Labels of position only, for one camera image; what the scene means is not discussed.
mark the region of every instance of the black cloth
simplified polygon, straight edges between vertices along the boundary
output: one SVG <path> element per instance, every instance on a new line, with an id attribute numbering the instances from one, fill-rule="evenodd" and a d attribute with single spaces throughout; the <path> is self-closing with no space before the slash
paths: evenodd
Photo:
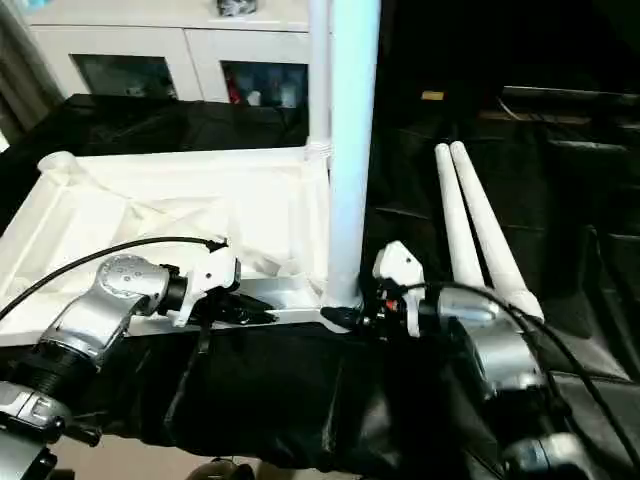
<path id="1" fill-rule="evenodd" d="M 548 324 L 640 448 L 638 135 L 540 122 L 454 125 L 429 111 L 403 125 L 376 118 L 362 271 L 401 240 L 427 279 L 451 278 L 433 147 L 463 140 Z M 304 112 L 75 96 L 0 157 L 0 225 L 35 182 L 37 162 L 57 150 L 270 148 L 305 137 Z M 126 339 L 79 413 L 93 414 L 107 432 L 201 455 L 378 478 L 501 475 L 495 441 L 440 345 L 382 344 L 316 325 L 215 333 L 208 355 L 194 355 L 196 341 L 191 333 Z M 597 406 L 562 356 L 540 342 L 604 478 L 628 478 L 628 460 Z M 1 368 L 21 350 L 2 349 Z"/>

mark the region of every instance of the black cable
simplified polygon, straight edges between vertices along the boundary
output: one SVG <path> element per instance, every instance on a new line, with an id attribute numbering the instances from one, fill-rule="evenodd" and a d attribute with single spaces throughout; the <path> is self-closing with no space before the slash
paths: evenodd
<path id="1" fill-rule="evenodd" d="M 529 329 L 528 329 L 527 322 L 530 325 L 533 325 L 537 330 L 542 332 L 547 338 L 549 338 L 553 342 L 553 344 L 558 348 L 558 350 L 560 350 L 560 352 L 569 361 L 569 363 L 571 364 L 571 367 L 575 371 L 575 374 L 578 375 L 578 377 L 580 378 L 580 381 L 582 381 L 582 383 L 584 384 L 585 388 L 587 389 L 587 391 L 589 392 L 593 400 L 598 404 L 604 417 L 607 419 L 607 422 L 609 423 L 609 425 L 611 425 L 611 428 L 616 433 L 616 435 L 618 436 L 618 439 L 620 440 L 620 443 L 622 443 L 622 446 L 627 452 L 627 455 L 631 460 L 633 468 L 638 472 L 638 474 L 640 474 L 640 456 L 638 455 L 638 452 L 636 451 L 636 449 L 633 447 L 633 443 L 631 442 L 631 439 L 625 432 L 619 420 L 616 418 L 615 414 L 611 410 L 611 407 L 609 406 L 607 401 L 604 399 L 604 397 L 602 396 L 598 388 L 594 385 L 587 371 L 584 369 L 584 367 L 578 361 L 575 355 L 571 352 L 571 350 L 569 350 L 569 347 L 566 346 L 566 344 L 562 341 L 560 337 L 558 337 L 558 335 L 551 329 L 551 327 L 546 325 L 539 318 L 531 316 L 526 312 L 522 311 L 522 309 L 513 305 L 508 305 L 506 302 L 500 300 L 499 298 L 497 298 L 495 295 L 488 292 L 487 290 L 472 287 L 469 285 L 464 285 L 461 283 L 424 282 L 424 283 L 418 283 L 415 285 L 399 287 L 398 291 L 400 293 L 405 293 L 405 292 L 408 292 L 409 290 L 413 290 L 416 288 L 428 288 L 428 287 L 459 288 L 461 290 L 466 290 L 468 292 L 476 293 L 492 302 L 495 302 L 500 308 L 504 309 L 506 312 L 511 314 L 511 317 L 513 317 L 513 320 L 516 322 L 518 327 L 522 329 L 523 336 L 525 336 L 525 339 L 528 340 L 527 343 L 529 343 L 529 347 L 532 350 L 534 350 L 534 352 L 536 353 L 536 356 L 538 356 L 540 349 L 537 345 L 535 345 L 535 342 L 533 342 L 531 336 L 528 335 Z"/>
<path id="2" fill-rule="evenodd" d="M 133 240 L 132 242 L 121 243 L 120 245 L 114 245 L 113 247 L 105 248 L 104 250 L 100 250 L 98 252 L 92 253 L 91 255 L 87 255 L 86 257 L 79 258 L 78 260 L 71 262 L 64 267 L 60 267 L 57 270 L 51 272 L 49 275 L 43 277 L 38 280 L 36 283 L 31 285 L 29 288 L 24 290 L 20 295 L 11 300 L 2 310 L 0 310 L 0 321 L 4 319 L 11 311 L 24 302 L 27 298 L 37 292 L 39 289 L 44 287 L 47 283 L 55 280 L 60 275 L 67 273 L 74 268 L 78 268 L 80 265 L 84 265 L 85 263 L 89 263 L 93 260 L 96 260 L 100 257 L 104 257 L 111 253 L 119 252 L 121 250 L 126 250 L 128 248 L 139 247 L 141 245 L 149 245 L 151 243 L 195 243 L 204 245 L 209 249 L 210 252 L 214 252 L 226 244 L 215 242 L 213 240 L 206 240 L 204 238 L 196 238 L 196 237 L 152 237 L 152 238 L 143 238 L 140 240 Z"/>

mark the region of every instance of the white tray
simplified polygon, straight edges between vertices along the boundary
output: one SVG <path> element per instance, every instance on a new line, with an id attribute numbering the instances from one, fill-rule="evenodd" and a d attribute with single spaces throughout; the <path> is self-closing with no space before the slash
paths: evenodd
<path id="1" fill-rule="evenodd" d="M 241 290 L 278 310 L 319 307 L 327 275 L 328 178 L 304 148 L 43 158 L 36 185 L 0 238 L 0 304 L 56 268 L 137 238 L 226 238 Z M 186 272 L 207 250 L 158 244 L 132 252 Z M 69 272 L 0 322 L 0 345 L 32 343 L 86 290 L 100 261 Z M 163 317 L 132 334 L 167 331 Z"/>

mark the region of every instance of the white tube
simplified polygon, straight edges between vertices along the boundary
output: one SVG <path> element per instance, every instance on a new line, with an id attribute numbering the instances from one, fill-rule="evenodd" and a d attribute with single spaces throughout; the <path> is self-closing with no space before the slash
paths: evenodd
<path id="1" fill-rule="evenodd" d="M 329 0 L 309 0 L 309 142 L 330 141 Z"/>
<path id="2" fill-rule="evenodd" d="M 451 154 L 496 292 L 529 315 L 543 318 L 540 304 L 524 283 L 464 144 L 452 143 Z"/>
<path id="3" fill-rule="evenodd" d="M 324 304 L 356 307 L 378 59 L 380 0 L 333 5 L 331 217 Z"/>
<path id="4" fill-rule="evenodd" d="M 441 143 L 435 150 L 453 279 L 465 285 L 484 287 L 480 261 L 449 146 Z"/>

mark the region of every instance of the glass cabinet door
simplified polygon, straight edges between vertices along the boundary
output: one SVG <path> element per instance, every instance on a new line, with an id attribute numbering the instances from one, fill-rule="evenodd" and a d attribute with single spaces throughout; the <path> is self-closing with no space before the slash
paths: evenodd
<path id="1" fill-rule="evenodd" d="M 307 66 L 222 61 L 230 103 L 296 108 L 307 103 Z"/>
<path id="2" fill-rule="evenodd" d="M 287 108 L 307 103 L 308 33 L 186 33 L 205 100 Z"/>
<path id="3" fill-rule="evenodd" d="M 177 98 L 162 57 L 71 54 L 91 93 L 149 98 Z"/>
<path id="4" fill-rule="evenodd" d="M 65 97 L 202 100 L 179 28 L 35 25 L 31 30 Z"/>

